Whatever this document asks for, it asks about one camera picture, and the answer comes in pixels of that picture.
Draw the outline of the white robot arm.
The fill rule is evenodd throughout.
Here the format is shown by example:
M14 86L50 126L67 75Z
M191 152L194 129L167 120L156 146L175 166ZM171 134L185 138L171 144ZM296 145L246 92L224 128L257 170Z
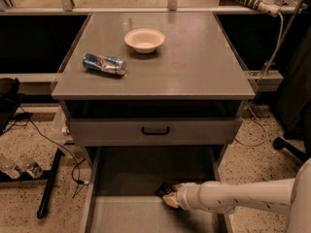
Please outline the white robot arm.
M285 214L289 217L286 233L311 233L311 159L292 179L242 184L163 183L155 194L169 207L185 211L229 215L237 207L245 207Z

